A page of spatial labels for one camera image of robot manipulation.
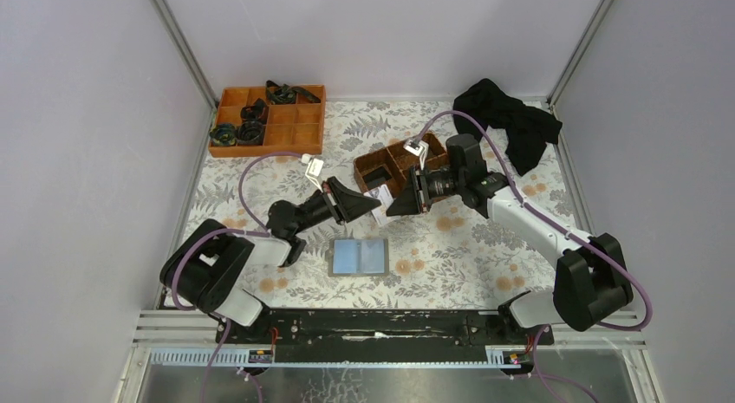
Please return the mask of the white printed credit card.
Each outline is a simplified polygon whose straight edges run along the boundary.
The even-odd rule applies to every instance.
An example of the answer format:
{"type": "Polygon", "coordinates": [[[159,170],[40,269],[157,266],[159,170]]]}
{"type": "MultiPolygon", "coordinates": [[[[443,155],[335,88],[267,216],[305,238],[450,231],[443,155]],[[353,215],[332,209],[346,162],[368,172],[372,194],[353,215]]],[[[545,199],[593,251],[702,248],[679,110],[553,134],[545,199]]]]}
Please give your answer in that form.
{"type": "Polygon", "coordinates": [[[381,203],[377,208],[374,208],[371,211],[377,225],[385,226],[397,219],[397,217],[389,217],[387,215],[387,209],[394,201],[394,197],[389,191],[387,184],[382,184],[373,189],[370,189],[365,192],[364,195],[369,198],[378,200],[381,203]]]}

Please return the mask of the black credit card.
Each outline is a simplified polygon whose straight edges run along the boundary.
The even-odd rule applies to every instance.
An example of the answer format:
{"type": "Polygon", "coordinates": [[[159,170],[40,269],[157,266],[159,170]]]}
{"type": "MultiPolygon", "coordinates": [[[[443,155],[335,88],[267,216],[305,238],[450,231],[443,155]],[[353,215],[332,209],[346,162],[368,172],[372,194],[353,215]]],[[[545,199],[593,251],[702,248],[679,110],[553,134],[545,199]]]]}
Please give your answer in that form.
{"type": "Polygon", "coordinates": [[[392,175],[385,166],[380,166],[364,176],[364,182],[368,189],[387,184],[392,179],[392,175]]]}

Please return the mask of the grey leather card holder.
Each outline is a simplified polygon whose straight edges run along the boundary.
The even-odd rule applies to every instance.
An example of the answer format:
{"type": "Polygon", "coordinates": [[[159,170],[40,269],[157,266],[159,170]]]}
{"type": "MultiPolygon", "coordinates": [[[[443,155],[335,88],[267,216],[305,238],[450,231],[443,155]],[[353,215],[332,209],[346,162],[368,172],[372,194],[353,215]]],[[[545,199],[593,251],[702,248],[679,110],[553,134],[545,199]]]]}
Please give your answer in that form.
{"type": "Polygon", "coordinates": [[[330,276],[386,276],[389,273],[389,249],[385,238],[337,238],[332,241],[327,257],[330,276]]]}

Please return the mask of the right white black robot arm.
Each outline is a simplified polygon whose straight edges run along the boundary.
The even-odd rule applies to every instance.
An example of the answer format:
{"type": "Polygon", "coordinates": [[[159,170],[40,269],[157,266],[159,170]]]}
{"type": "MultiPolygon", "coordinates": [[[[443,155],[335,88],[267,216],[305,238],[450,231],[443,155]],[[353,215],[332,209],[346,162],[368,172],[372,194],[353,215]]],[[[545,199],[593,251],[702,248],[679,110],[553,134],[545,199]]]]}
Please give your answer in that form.
{"type": "Polygon", "coordinates": [[[409,168],[401,193],[387,208],[389,217],[419,215],[439,198],[459,196],[466,207],[520,236],[554,268],[552,289],[526,292],[499,306],[499,313],[516,329],[565,323],[585,331],[633,299],[630,281],[621,273],[619,243],[609,234],[593,237],[563,226],[545,215],[503,172],[491,171],[479,143],[470,134],[449,138],[449,163],[429,169],[428,145],[408,140],[404,148],[418,157],[409,168]]]}

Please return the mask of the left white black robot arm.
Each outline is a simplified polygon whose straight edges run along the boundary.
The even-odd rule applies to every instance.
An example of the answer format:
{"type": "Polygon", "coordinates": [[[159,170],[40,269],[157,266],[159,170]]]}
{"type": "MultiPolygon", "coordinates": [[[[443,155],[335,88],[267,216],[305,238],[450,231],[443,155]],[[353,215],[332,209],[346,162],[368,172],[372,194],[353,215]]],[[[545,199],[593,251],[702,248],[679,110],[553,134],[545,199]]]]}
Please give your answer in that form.
{"type": "Polygon", "coordinates": [[[331,177],[299,205],[287,200],[273,203],[265,233],[229,228],[208,218],[167,259],[159,280],[171,291],[177,308],[249,327],[266,306],[237,286],[247,266],[289,267],[306,246],[300,232],[329,220],[350,223],[379,206],[380,200],[331,177]]]}

